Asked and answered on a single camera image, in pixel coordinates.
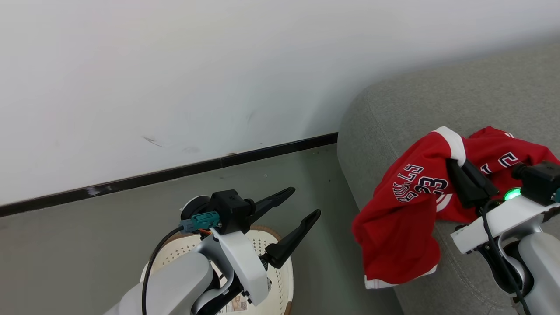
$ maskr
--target white plastic basket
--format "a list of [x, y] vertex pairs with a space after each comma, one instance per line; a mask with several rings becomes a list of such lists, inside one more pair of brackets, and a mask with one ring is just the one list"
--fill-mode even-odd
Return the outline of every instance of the white plastic basket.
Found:
[[[245, 234], [249, 240], [253, 241], [253, 247], [257, 255], [264, 254], [264, 248], [271, 243], [278, 242], [281, 237], [273, 230], [260, 225], [253, 225], [251, 230]], [[172, 262], [175, 258], [182, 254], [188, 253], [200, 243], [200, 236], [197, 234], [175, 234], [171, 237], [167, 244], [157, 254], [153, 263], [151, 274], [163, 268], [166, 264]], [[144, 266], [140, 281], [143, 281], [144, 274], [148, 264]], [[212, 263], [212, 267], [221, 276], [220, 271]], [[241, 295], [235, 297], [226, 307], [218, 314], [228, 315], [289, 315], [292, 308], [293, 299], [293, 269], [292, 259], [288, 261], [280, 269], [268, 266], [267, 276], [272, 282], [272, 287], [268, 293], [268, 297], [258, 306], [247, 303], [247, 298]], [[226, 279], [221, 280], [221, 284], [226, 283]]]

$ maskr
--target gray fabric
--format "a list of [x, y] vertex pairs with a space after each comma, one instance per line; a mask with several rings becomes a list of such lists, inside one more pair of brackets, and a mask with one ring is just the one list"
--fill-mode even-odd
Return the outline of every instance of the gray fabric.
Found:
[[[346, 113], [338, 157], [362, 208], [385, 170], [440, 126], [463, 136], [493, 126], [560, 156], [560, 44], [387, 80], [366, 89]], [[515, 314], [478, 254], [460, 255], [436, 223], [442, 260], [435, 274], [397, 286], [405, 314]], [[560, 237], [560, 220], [544, 227]]]

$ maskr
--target black cable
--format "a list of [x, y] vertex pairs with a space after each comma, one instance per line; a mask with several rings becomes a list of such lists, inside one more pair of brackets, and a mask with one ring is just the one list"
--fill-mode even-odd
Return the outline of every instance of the black cable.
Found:
[[494, 237], [492, 236], [492, 232], [490, 231], [490, 227], [488, 226], [488, 219], [486, 218], [486, 214], [488, 213], [488, 208], [490, 207], [490, 204], [494, 202], [503, 202], [503, 201], [505, 200], [503, 199], [490, 200], [484, 205], [484, 207], [481, 208], [480, 213], [482, 214], [482, 223], [484, 225], [484, 230], [486, 231], [486, 234], [488, 234], [488, 243], [490, 243], [490, 249], [492, 250], [494, 255], [496, 255], [496, 257], [499, 258], [498, 261], [500, 262], [500, 267], [502, 267], [502, 269], [505, 271], [507, 279], [510, 282], [510, 285], [515, 288], [515, 294], [517, 295], [517, 298], [521, 303], [521, 305], [523, 305], [523, 310], [525, 311], [525, 315], [531, 315], [531, 312], [529, 312], [529, 307], [525, 302], [525, 298], [523, 297], [521, 290], [519, 290], [517, 283], [515, 283], [514, 276], [511, 274], [510, 269], [507, 267], [506, 263], [502, 259], [502, 255], [500, 254], [498, 245], [496, 245], [496, 242], [494, 241]]
[[153, 250], [150, 261], [148, 261], [148, 267], [146, 268], [146, 274], [144, 275], [144, 283], [142, 284], [142, 315], [146, 314], [146, 289], [148, 288], [148, 278], [150, 277], [150, 270], [152, 270], [152, 265], [154, 260], [156, 260], [157, 253], [160, 252], [161, 248], [164, 246], [165, 242], [175, 235], [175, 233], [180, 232], [184, 229], [184, 226], [180, 226], [173, 231], [169, 232], [164, 238], [161, 239], [160, 243]]

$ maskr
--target green light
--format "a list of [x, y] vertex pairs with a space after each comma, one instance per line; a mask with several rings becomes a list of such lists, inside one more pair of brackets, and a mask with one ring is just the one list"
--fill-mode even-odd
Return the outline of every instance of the green light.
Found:
[[506, 192], [506, 194], [504, 195], [504, 199], [505, 200], [510, 200], [514, 197], [517, 197], [521, 194], [521, 188], [514, 188], [514, 189], [510, 189], [508, 192]]

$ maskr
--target teal connector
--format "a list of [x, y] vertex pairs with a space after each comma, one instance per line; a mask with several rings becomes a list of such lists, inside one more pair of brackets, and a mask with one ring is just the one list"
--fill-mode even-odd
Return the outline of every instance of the teal connector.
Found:
[[193, 215], [191, 220], [193, 221], [194, 229], [209, 229], [218, 226], [220, 215], [215, 211], [210, 211]]

